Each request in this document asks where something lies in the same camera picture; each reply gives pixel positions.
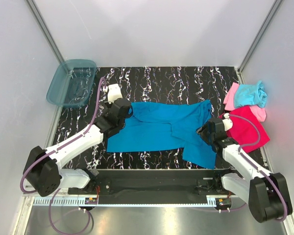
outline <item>light blue cloth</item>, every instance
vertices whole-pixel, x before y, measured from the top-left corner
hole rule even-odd
[[[258,105],[264,108],[267,102],[267,94],[264,92],[262,81],[256,85],[241,84],[234,95],[234,107],[240,108],[246,105]]]
[[[143,152],[184,148],[183,159],[204,168],[215,167],[216,154],[196,130],[211,117],[211,103],[170,105],[132,103],[125,128],[108,139],[107,152]]]

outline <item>folded cloth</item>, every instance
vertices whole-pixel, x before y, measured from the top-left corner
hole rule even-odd
[[[213,169],[216,154],[196,130],[211,118],[211,103],[170,105],[132,103],[125,128],[108,139],[107,152],[143,152],[184,148],[183,159]]]
[[[245,105],[258,105],[264,108],[267,102],[267,94],[264,92],[262,81],[256,85],[241,84],[234,95],[234,107],[239,108]]]
[[[225,110],[227,111],[233,111],[235,110],[234,107],[234,95],[239,88],[239,84],[236,82],[233,82],[230,90],[226,94],[223,103],[225,104]],[[260,108],[257,105],[251,105],[250,110],[252,113],[257,117],[258,121],[265,121],[266,119],[266,111],[264,108]]]
[[[270,140],[263,126],[257,120],[255,115],[251,112],[249,106],[244,106],[239,109],[235,109],[230,112],[230,115],[238,115],[250,120],[258,129],[260,133],[260,141],[258,144],[253,146],[245,146],[243,150],[249,153],[257,148],[264,146]],[[254,127],[247,121],[240,119],[238,117],[230,117],[233,122],[233,127],[227,131],[227,135],[235,139],[240,145],[245,143],[253,143],[258,139],[257,131]]]

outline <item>reflective floor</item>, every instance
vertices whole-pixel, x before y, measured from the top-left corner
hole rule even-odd
[[[53,221],[72,207],[53,207]],[[284,235],[284,226],[276,221],[259,224],[248,207],[231,213],[202,212],[191,208],[95,208],[90,235]],[[56,227],[65,233],[79,232],[87,222],[80,211],[65,216]],[[34,206],[26,235],[55,235],[49,225],[48,208]]]

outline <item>red cloth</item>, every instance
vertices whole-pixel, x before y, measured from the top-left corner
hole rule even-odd
[[[263,126],[257,120],[256,116],[251,112],[249,106],[243,106],[239,109],[235,109],[230,114],[235,114],[250,120],[259,130],[260,132],[260,141],[258,144],[254,146],[246,146],[243,147],[243,150],[246,153],[249,153],[257,148],[264,146],[266,143],[269,142],[269,136],[267,135],[266,131],[264,130]],[[255,128],[250,125],[245,120],[242,120],[238,117],[230,117],[233,121],[233,127],[227,131],[227,135],[235,139],[240,145],[245,143],[253,143],[256,142],[258,139],[258,134]]]

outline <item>metal beam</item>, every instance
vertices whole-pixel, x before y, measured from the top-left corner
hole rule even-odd
[[[245,69],[247,63],[249,62],[250,58],[252,57],[255,49],[257,48],[260,40],[262,39],[264,33],[266,32],[266,30],[268,29],[268,26],[270,25],[273,17],[275,16],[276,12],[278,11],[279,7],[281,6],[283,0],[275,0],[275,2],[273,3],[269,13],[267,14],[265,21],[263,22],[263,24],[261,25],[253,43],[251,44],[243,62],[241,63],[241,65],[239,66],[238,70],[240,73],[243,72],[243,70]]]
[[[36,5],[36,3],[34,2],[34,0],[26,0],[26,3],[29,7],[29,9],[31,10],[31,12],[33,13],[33,16],[36,19],[37,24],[39,25],[42,33],[44,34],[49,46],[51,47],[51,50],[53,51],[55,57],[57,58],[59,63],[64,62],[64,58],[58,48],[58,46],[56,45],[52,35],[50,34],[49,29],[47,28],[47,25]]]

